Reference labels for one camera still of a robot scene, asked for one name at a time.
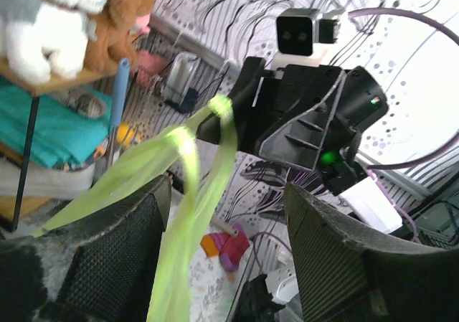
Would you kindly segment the blue floor mop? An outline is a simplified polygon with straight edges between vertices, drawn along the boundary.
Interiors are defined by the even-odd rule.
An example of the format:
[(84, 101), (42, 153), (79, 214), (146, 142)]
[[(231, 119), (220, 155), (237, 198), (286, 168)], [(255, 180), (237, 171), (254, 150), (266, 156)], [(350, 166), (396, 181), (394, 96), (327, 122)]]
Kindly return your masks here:
[(110, 134), (108, 137), (108, 147), (105, 154), (105, 170), (108, 170), (112, 163), (116, 147), (116, 136), (123, 116), (124, 103), (126, 100), (126, 90), (130, 74), (130, 62), (123, 58), (118, 63), (117, 72), (113, 84), (112, 105), (110, 112)]

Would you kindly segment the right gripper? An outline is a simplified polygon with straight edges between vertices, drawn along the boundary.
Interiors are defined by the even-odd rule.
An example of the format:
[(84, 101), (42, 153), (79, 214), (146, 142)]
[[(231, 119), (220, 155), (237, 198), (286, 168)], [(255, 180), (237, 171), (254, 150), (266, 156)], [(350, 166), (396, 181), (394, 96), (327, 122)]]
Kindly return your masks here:
[[(232, 101), (237, 144), (250, 116), (250, 152), (267, 161), (315, 168), (333, 161), (342, 150), (358, 148), (359, 136), (387, 114), (387, 97), (363, 68), (288, 65), (281, 78), (266, 77), (266, 60), (247, 57), (228, 94)], [(217, 145), (222, 126), (209, 116), (197, 138)]]

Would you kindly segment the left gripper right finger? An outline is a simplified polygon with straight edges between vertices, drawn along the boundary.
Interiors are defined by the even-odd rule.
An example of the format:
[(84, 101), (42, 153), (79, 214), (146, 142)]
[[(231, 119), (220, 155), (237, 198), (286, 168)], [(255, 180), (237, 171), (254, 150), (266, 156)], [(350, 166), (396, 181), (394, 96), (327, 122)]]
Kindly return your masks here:
[(386, 235), (288, 184), (284, 206), (306, 321), (456, 321), (458, 250)]

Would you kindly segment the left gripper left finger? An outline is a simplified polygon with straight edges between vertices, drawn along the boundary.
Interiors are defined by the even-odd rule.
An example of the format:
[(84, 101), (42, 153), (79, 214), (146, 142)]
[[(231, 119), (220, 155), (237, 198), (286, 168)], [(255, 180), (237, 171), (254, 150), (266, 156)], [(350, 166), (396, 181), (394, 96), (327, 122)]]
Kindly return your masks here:
[(170, 204), (160, 175), (40, 236), (48, 299), (36, 321), (145, 321)]

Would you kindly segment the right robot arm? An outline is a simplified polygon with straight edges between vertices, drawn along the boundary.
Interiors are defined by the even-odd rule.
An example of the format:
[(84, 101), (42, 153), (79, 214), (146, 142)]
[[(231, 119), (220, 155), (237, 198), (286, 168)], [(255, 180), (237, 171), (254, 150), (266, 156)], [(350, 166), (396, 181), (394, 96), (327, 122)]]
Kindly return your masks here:
[(356, 161), (364, 131), (388, 111), (386, 95), (364, 68), (289, 64), (268, 70), (264, 59), (248, 57), (229, 98), (239, 151), (314, 172), (380, 232), (401, 226), (373, 172)]

